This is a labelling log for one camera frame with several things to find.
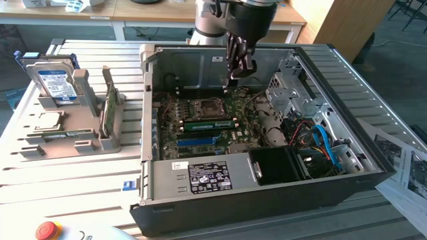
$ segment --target hard drive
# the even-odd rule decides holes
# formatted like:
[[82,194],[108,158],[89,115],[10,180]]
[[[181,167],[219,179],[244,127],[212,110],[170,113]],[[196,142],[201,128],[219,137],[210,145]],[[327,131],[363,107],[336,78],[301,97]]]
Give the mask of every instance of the hard drive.
[[42,97],[52,97],[57,105],[78,103],[82,95],[80,86],[72,78],[73,67],[61,62],[36,62],[26,65],[26,72]]

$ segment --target floor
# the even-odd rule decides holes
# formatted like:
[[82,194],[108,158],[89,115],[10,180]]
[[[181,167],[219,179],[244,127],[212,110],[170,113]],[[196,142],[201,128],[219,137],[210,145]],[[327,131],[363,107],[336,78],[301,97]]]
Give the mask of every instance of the floor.
[[[409,19],[399,12],[391,21],[385,16],[376,31],[375,44],[387,40],[411,42],[415,44],[427,43],[427,34],[423,34],[427,22],[413,20],[405,31],[401,28]],[[113,40],[110,27],[94,26],[17,26],[28,51],[45,52],[53,38],[85,39],[85,40]],[[188,38],[184,28],[137,29],[145,36],[137,36],[137,31],[125,28],[126,40],[182,41]],[[408,125],[419,125],[427,131],[427,95],[421,90],[427,89],[427,47],[412,46],[391,42],[384,46],[371,48],[365,58],[365,64],[355,66],[359,73],[371,84],[379,95],[383,97],[391,108],[400,115]],[[12,110],[5,103],[1,90],[22,88],[29,83],[29,77],[10,58],[0,58],[0,133],[12,116]]]

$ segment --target blue pcie slot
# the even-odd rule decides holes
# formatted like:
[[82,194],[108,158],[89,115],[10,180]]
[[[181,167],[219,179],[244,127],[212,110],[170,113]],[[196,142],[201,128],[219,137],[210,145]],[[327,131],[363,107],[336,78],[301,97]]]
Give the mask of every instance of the blue pcie slot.
[[193,139],[178,139],[177,146],[194,146],[194,145],[214,145],[216,140],[221,137],[221,134],[214,137],[202,137],[202,138],[193,138]]

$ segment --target slatted metal table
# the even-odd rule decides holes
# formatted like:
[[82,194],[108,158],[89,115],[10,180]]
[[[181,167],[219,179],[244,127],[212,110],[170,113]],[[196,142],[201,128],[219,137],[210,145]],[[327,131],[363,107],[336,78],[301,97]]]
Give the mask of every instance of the slatted metal table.
[[[2,156],[0,167],[0,216],[28,212],[58,221],[81,220],[114,226],[145,239],[128,212],[136,191],[121,191],[122,182],[140,174],[140,138],[144,79],[138,48],[142,41],[66,40],[50,45],[48,54],[77,55],[88,69],[94,93],[106,90],[101,68],[110,67],[112,79],[125,95],[118,153],[38,161]],[[427,151],[408,126],[352,70],[336,50],[325,45],[303,45],[356,118],[405,143]],[[37,104],[38,90],[29,84],[21,103],[4,130],[0,144],[18,138],[18,127]],[[156,239],[424,239],[376,190],[356,193],[336,207],[200,229]]]

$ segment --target green ram module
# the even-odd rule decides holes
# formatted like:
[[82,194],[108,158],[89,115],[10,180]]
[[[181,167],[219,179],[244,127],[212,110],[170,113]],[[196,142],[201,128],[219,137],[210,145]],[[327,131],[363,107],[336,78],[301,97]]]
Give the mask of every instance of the green ram module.
[[26,134],[26,137],[42,137],[45,140],[77,138],[78,133],[89,133],[90,129],[73,130],[73,131],[49,131]]
[[206,131],[206,130],[227,130],[235,129],[237,121],[235,120],[210,120],[210,121],[185,121],[184,131]]

